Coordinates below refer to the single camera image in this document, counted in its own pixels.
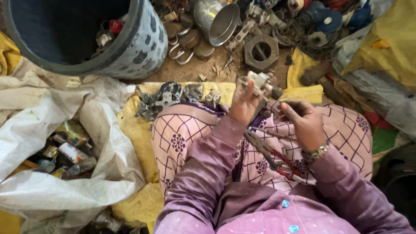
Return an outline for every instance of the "person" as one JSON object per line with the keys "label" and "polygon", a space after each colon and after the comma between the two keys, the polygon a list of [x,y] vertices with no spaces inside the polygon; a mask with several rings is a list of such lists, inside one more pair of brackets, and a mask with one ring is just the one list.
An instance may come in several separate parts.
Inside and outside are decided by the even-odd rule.
{"label": "person", "polygon": [[[237,85],[229,111],[178,104],[155,119],[152,146],[165,207],[154,233],[416,233],[368,181],[371,133],[360,114],[269,102],[250,126],[296,140],[248,129],[286,151],[303,174],[290,180],[243,137],[259,103],[253,89],[252,80],[247,90]],[[290,172],[285,164],[281,169]]]}

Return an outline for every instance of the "metal cup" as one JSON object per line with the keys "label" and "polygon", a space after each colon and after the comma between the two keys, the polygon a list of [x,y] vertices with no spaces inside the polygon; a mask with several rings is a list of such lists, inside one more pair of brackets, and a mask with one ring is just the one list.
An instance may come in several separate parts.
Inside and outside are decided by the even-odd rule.
{"label": "metal cup", "polygon": [[240,21],[240,9],[237,4],[221,0],[199,0],[193,17],[211,45],[217,47],[233,34]]}

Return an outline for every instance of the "watch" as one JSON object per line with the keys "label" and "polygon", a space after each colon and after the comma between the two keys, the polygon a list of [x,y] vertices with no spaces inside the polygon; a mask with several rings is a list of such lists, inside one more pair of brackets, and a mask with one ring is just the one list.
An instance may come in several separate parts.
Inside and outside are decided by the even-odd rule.
{"label": "watch", "polygon": [[306,164],[312,164],[313,162],[315,162],[315,160],[317,158],[319,158],[325,151],[328,150],[329,147],[329,141],[327,140],[325,145],[322,145],[321,147],[319,147],[318,149],[308,153],[308,154],[303,154],[303,159],[305,160]]}

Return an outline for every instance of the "shirt button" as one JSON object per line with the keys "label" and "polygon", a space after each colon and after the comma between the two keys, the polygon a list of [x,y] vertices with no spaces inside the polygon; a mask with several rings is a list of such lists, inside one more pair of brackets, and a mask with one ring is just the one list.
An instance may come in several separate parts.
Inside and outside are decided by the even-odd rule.
{"label": "shirt button", "polygon": [[299,227],[297,225],[292,225],[289,227],[289,231],[292,233],[297,233],[299,231]]}
{"label": "shirt button", "polygon": [[289,206],[289,201],[287,201],[287,200],[283,200],[283,201],[282,201],[282,206],[283,206],[284,208],[288,207],[288,206]]}

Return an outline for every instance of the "lap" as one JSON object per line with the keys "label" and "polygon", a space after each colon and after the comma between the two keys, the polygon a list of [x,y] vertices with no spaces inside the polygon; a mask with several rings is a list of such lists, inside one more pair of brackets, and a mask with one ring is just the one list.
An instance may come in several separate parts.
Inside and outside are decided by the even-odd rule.
{"label": "lap", "polygon": [[[266,108],[271,111],[269,118],[258,116],[252,127],[260,127],[285,135],[294,135],[293,124],[279,115],[276,108],[278,102],[269,102]],[[362,175],[371,178],[371,132],[368,123],[360,114],[336,105],[317,107],[323,114],[324,131],[329,141],[335,145],[341,155],[348,160]],[[164,110],[154,121],[152,146],[159,171],[159,182],[165,197],[175,175],[181,171],[186,162],[188,147],[192,142],[211,132],[216,123],[224,115],[220,109],[212,110],[202,104],[179,104]],[[287,193],[299,183],[314,184],[315,180],[305,166],[301,149],[296,141],[277,139],[257,131],[275,150],[282,152],[285,148],[286,157],[304,174],[302,181],[289,181],[269,168],[263,155],[242,139],[236,147],[236,170],[239,181],[265,184]],[[281,168],[291,172],[287,165]]]}

